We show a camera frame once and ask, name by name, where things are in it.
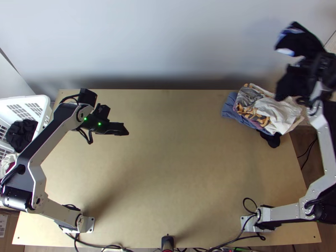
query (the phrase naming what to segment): white plastic basket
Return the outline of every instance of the white plastic basket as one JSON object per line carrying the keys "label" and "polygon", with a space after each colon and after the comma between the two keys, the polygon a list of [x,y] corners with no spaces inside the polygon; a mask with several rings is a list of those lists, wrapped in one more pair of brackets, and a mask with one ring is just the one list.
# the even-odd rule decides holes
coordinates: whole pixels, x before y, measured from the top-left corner
{"label": "white plastic basket", "polygon": [[49,123],[50,98],[46,95],[17,96],[0,99],[0,161],[14,149],[6,141],[6,132],[15,121],[30,119],[38,122],[33,139]]}

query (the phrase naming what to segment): black sock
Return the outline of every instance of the black sock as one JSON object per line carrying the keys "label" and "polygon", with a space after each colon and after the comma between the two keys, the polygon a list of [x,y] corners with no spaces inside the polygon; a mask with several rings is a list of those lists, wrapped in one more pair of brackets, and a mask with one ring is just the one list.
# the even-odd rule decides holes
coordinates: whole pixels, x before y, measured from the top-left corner
{"label": "black sock", "polygon": [[265,139],[269,146],[276,148],[280,145],[280,137],[282,136],[279,132],[276,132],[274,136],[265,134],[264,132],[259,131],[260,136]]}

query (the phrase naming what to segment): black cable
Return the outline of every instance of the black cable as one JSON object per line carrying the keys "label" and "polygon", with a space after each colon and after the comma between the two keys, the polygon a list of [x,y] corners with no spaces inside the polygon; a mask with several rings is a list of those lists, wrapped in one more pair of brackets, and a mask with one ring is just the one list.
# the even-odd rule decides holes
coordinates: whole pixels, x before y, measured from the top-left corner
{"label": "black cable", "polygon": [[243,225],[243,227],[242,227],[240,233],[237,235],[237,237],[236,237],[235,239],[230,240],[230,241],[228,241],[228,242],[226,242],[226,243],[223,243],[223,244],[221,244],[221,245],[212,247],[212,248],[208,249],[207,252],[212,252],[212,251],[215,250],[215,249],[220,249],[221,247],[224,247],[224,246],[226,246],[226,245],[229,245],[229,244],[231,244],[231,243],[234,243],[234,242],[236,242],[236,241],[243,240],[243,239],[259,237],[262,241],[266,240],[266,238],[265,238],[264,236],[261,236],[259,233],[257,233],[257,235],[255,235],[255,236],[245,236],[245,237],[240,237],[240,236],[243,234],[244,230],[245,230],[245,226],[246,226],[247,222],[249,222],[249,220],[252,219],[253,217],[255,217],[256,215],[257,215],[257,214],[254,213],[253,215],[251,215],[251,216],[245,221],[245,223],[244,223],[244,225]]}
{"label": "black cable", "polygon": [[323,195],[322,197],[319,197],[318,199],[313,199],[308,201],[305,204],[305,209],[309,208],[310,206],[316,205],[317,203],[320,203],[322,201],[324,201],[326,198],[330,197],[331,194],[334,194],[336,192],[336,187],[334,189],[332,189],[330,192],[328,192],[327,194]]}
{"label": "black cable", "polygon": [[309,148],[317,141],[318,137],[316,136],[315,139],[309,144],[307,150],[300,156],[298,156],[297,158],[303,157],[309,150]]}
{"label": "black cable", "polygon": [[76,250],[76,252],[79,252],[78,251],[78,248],[77,248],[77,245],[76,245],[76,241],[77,241],[77,239],[78,239],[78,236],[79,236],[79,233],[77,233],[76,235],[75,235],[75,239],[73,239],[73,246],[75,247],[75,250]]}
{"label": "black cable", "polygon": [[92,137],[92,131],[91,130],[89,130],[89,137],[84,132],[84,130],[82,130],[81,128],[77,128],[76,130],[85,138],[85,140],[87,141],[88,144],[93,143],[93,137]]}
{"label": "black cable", "polygon": [[316,143],[316,141],[317,141],[317,139],[316,139],[316,140],[313,142],[313,144],[310,146],[309,151],[308,151],[308,154],[307,154],[307,158],[306,158],[306,160],[304,161],[303,165],[301,166],[301,170],[303,169],[304,165],[305,165],[306,162],[308,161],[310,151],[312,150],[312,147],[314,146],[314,143]]}
{"label": "black cable", "polygon": [[252,200],[251,198],[248,198],[248,197],[246,197],[246,198],[243,199],[243,207],[245,208],[245,210],[246,210],[247,212],[249,212],[249,213],[251,213],[251,214],[255,214],[255,211],[252,212],[251,210],[249,210],[249,209],[245,206],[245,201],[247,201],[247,200],[252,201],[253,204],[255,205],[255,211],[257,210],[258,206],[257,206],[257,204],[255,203],[255,201]]}
{"label": "black cable", "polygon": [[79,94],[74,94],[74,95],[70,95],[70,96],[64,97],[64,98],[60,101],[60,103],[63,103],[63,102],[65,102],[65,101],[68,100],[68,99],[73,99],[73,100],[76,101],[76,103],[77,103],[77,105],[78,105],[78,101],[77,101],[77,99],[75,99],[75,97],[78,97],[78,96],[79,96]]}
{"label": "black cable", "polygon": [[75,246],[75,250],[76,252],[78,252],[78,248],[76,246],[76,243],[80,243],[80,244],[83,244],[85,246],[88,246],[88,247],[92,247],[92,248],[98,248],[98,249],[108,249],[108,248],[111,248],[111,249],[122,249],[126,252],[134,252],[130,249],[126,249],[126,248],[123,248],[119,245],[114,245],[114,244],[111,244],[111,245],[107,245],[107,246],[102,246],[102,245],[95,245],[95,244],[90,244],[90,243],[87,243],[87,242],[84,242],[84,241],[80,241],[79,240],[79,235],[80,233],[77,233],[75,237],[73,237],[72,235],[68,234],[68,233],[65,233],[67,236],[69,236],[71,239],[74,240],[74,246]]}

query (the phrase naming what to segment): white fabric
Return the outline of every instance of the white fabric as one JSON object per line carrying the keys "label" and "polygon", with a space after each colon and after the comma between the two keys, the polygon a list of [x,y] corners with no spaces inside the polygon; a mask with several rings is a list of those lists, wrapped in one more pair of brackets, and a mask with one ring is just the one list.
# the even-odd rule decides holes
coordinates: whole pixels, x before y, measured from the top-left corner
{"label": "white fabric", "polygon": [[268,132],[271,134],[279,132],[282,135],[289,131],[297,118],[301,117],[302,111],[292,97],[281,102],[265,97],[257,100],[253,107],[257,109],[257,114],[270,117],[271,123],[265,127]]}
{"label": "white fabric", "polygon": [[0,166],[0,180],[4,177],[6,174],[6,171],[9,167],[9,165],[16,161],[18,158],[19,153],[12,153],[7,154],[2,160],[1,160],[1,166]]}

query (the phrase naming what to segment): tan table surface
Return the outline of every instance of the tan table surface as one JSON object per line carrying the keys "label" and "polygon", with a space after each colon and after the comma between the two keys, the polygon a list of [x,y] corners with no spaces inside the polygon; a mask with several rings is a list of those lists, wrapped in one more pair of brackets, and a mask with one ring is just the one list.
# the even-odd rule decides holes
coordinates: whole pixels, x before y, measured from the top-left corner
{"label": "tan table surface", "polygon": [[[237,236],[245,197],[280,206],[306,192],[288,134],[272,149],[255,130],[221,117],[232,90],[93,91],[130,135],[94,134],[88,145],[71,131],[42,164],[49,198],[96,218],[83,241],[154,248],[170,234],[177,247],[209,248]],[[60,90],[56,104],[76,93]],[[321,241],[314,222],[284,224],[265,236],[235,245]],[[73,246],[51,219],[26,213],[13,242]]]}

